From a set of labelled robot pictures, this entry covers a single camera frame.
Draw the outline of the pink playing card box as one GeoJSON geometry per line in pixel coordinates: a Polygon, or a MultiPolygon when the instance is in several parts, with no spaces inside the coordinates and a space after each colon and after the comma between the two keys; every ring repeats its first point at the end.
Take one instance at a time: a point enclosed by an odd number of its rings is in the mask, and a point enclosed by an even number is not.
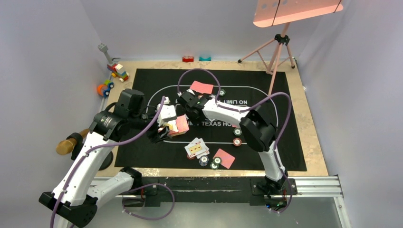
{"type": "Polygon", "coordinates": [[[168,127],[169,136],[177,136],[186,133],[189,130],[188,120],[186,115],[178,116],[175,120],[168,121],[164,123],[159,129],[158,132],[162,132],[165,127],[168,127]]]}

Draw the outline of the red backed card top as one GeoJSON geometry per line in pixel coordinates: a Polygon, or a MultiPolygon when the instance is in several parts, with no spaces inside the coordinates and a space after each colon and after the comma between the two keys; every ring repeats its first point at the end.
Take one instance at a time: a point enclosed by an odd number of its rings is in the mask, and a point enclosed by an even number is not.
{"type": "Polygon", "coordinates": [[[190,89],[200,94],[212,94],[213,85],[201,83],[199,81],[193,81],[190,89]]]}

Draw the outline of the red backed card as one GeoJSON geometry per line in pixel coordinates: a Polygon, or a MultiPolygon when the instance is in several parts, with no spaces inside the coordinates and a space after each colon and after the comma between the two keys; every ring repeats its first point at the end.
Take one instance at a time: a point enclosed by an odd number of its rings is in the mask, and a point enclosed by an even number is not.
{"type": "Polygon", "coordinates": [[[219,157],[221,159],[221,165],[226,169],[230,169],[235,161],[235,157],[224,151],[223,149],[218,149],[213,158],[219,157]]]}
{"type": "Polygon", "coordinates": [[[201,83],[199,81],[193,81],[190,89],[200,94],[212,94],[213,85],[201,83]]]}

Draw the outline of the green poker chip top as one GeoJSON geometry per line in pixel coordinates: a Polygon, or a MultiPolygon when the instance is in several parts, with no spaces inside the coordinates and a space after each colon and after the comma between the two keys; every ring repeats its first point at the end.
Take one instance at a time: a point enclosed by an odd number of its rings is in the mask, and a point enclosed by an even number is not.
{"type": "Polygon", "coordinates": [[[219,91],[219,96],[224,96],[226,94],[226,91],[224,89],[219,91]]]}

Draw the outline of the blue poker chip stack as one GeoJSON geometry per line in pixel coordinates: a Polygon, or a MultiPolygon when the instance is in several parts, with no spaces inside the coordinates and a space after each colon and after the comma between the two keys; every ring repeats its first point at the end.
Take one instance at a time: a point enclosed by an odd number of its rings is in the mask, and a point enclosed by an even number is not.
{"type": "Polygon", "coordinates": [[[200,157],[200,159],[199,159],[199,164],[201,166],[207,166],[208,162],[209,162],[209,158],[206,155],[200,157]]]}

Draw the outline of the green poker chip stack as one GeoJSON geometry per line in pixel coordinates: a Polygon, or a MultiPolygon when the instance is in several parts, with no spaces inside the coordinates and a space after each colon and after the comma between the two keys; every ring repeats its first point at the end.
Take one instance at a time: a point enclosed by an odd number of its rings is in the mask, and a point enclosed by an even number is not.
{"type": "Polygon", "coordinates": [[[214,157],[213,158],[213,162],[217,165],[220,165],[222,162],[222,159],[220,157],[214,157]]]}

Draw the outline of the red backed card bottom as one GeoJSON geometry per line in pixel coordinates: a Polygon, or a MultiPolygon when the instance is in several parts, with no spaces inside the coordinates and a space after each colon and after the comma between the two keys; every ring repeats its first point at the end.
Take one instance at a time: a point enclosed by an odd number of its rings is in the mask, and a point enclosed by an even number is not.
{"type": "Polygon", "coordinates": [[[218,149],[213,158],[219,157],[221,159],[221,165],[226,169],[230,169],[235,161],[235,157],[224,151],[223,149],[218,149]]]}

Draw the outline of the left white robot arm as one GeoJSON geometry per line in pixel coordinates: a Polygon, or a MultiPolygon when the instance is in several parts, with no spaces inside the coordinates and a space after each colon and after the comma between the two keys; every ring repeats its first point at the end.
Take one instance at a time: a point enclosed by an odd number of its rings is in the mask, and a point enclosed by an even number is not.
{"type": "Polygon", "coordinates": [[[169,97],[161,98],[149,120],[142,118],[143,98],[142,92],[125,89],[117,102],[95,115],[87,136],[71,135],[78,140],[72,152],[73,165],[52,191],[43,192],[39,198],[52,211],[50,227],[83,228],[112,198],[125,192],[142,193],[147,187],[142,174],[130,167],[91,187],[96,173],[115,147],[132,143],[145,134],[156,142],[168,136],[169,128],[162,123],[170,117],[169,97]]]}

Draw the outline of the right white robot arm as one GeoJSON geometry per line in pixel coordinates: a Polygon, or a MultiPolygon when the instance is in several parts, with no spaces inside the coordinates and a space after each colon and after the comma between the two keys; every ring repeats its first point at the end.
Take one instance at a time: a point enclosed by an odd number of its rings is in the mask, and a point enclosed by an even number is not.
{"type": "Polygon", "coordinates": [[[292,103],[288,101],[287,116],[279,131],[270,120],[268,111],[264,107],[264,103],[279,95],[290,99],[288,94],[276,92],[252,107],[239,107],[220,102],[216,98],[205,96],[198,98],[189,89],[178,93],[178,103],[194,124],[205,120],[218,120],[240,128],[247,145],[260,156],[268,190],[272,193],[279,193],[285,188],[288,176],[279,157],[278,142],[288,124],[292,103]]]}

